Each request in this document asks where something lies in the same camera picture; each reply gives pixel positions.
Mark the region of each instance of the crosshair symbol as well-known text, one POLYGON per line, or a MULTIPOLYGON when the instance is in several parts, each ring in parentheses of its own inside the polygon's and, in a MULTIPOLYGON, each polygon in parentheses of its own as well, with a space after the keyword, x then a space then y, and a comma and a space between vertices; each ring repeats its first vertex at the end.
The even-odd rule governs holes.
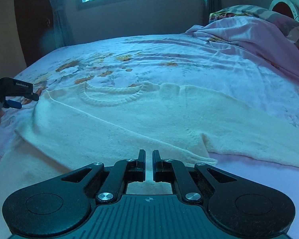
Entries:
POLYGON ((152 202, 154 199, 151 198, 151 197, 148 197, 148 198, 146 198, 146 199, 144 199, 144 200, 146 200, 147 202, 152 202))

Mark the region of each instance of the white sweater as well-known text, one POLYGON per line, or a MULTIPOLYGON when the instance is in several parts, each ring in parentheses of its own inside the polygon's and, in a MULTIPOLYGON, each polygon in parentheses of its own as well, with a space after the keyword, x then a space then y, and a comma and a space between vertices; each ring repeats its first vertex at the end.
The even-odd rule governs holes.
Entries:
POLYGON ((112 165, 139 149, 215 164, 208 152, 299 167, 299 129, 213 90, 191 85, 93 87, 45 92, 17 132, 63 165, 112 165))

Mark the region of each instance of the bed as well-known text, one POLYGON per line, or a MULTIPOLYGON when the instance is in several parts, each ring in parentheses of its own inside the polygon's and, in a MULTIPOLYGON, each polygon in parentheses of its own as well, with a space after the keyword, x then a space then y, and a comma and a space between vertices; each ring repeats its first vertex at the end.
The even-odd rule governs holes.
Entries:
MULTIPOLYGON (((274 0, 270 9, 299 20, 299 12, 289 0, 274 0)), ((281 72, 279 66, 263 57, 255 61, 248 61, 243 56, 217 61, 210 52, 204 52, 203 43, 193 37, 192 32, 195 31, 189 30, 185 35, 121 37, 63 47, 41 58, 15 78, 33 83, 39 95, 46 89, 70 87, 83 82, 96 87, 116 88, 134 87, 144 81, 190 84, 225 93, 299 128, 299 79, 290 78, 288 71, 281 72)), ((210 42, 222 41, 215 36, 210 42)), ((23 108, 6 110, 2 119, 0 163, 5 158, 5 150, 16 139, 16 126, 31 114, 35 106, 35 102, 24 98, 12 99, 21 102, 23 108)), ((299 239, 299 168, 245 156, 210 153, 210 157, 218 161, 217 168, 289 196, 296 206, 296 217, 288 235, 299 239)), ((18 172, 18 168, 22 169, 18 162, 8 170, 0 167, 0 239, 10 236, 9 229, 4 227, 1 206, 10 193, 19 189, 9 181, 9 173, 18 172)), ((51 177, 53 172, 43 176, 29 174, 28 183, 34 184, 51 177)))

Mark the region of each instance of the ribbed rubber pad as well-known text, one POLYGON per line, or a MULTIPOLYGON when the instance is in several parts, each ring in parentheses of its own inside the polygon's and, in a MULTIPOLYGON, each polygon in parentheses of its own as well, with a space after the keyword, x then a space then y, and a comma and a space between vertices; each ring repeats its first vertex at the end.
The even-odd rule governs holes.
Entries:
MULTIPOLYGON (((98 206, 81 227, 61 239, 236 239, 213 225, 203 209, 176 195, 122 195, 98 206)), ((275 239, 287 239, 280 235, 275 239)))

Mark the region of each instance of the ribbed neckline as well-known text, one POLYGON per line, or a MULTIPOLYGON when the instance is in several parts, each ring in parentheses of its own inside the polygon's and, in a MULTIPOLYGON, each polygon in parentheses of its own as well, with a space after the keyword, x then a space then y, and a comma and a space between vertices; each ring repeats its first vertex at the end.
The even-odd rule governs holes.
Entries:
POLYGON ((132 101, 138 100, 145 92, 152 90, 151 88, 153 84, 150 82, 144 82, 142 85, 135 87, 127 87, 127 88, 113 88, 113 87, 95 87, 87 82, 82 83, 78 89, 77 93, 80 99, 88 104, 98 107, 111 107, 116 106, 132 101), (94 92, 102 92, 104 94, 113 94, 113 95, 127 95, 125 98, 120 100, 112 100, 112 101, 104 101, 93 99, 89 97, 86 93, 87 90, 94 92))

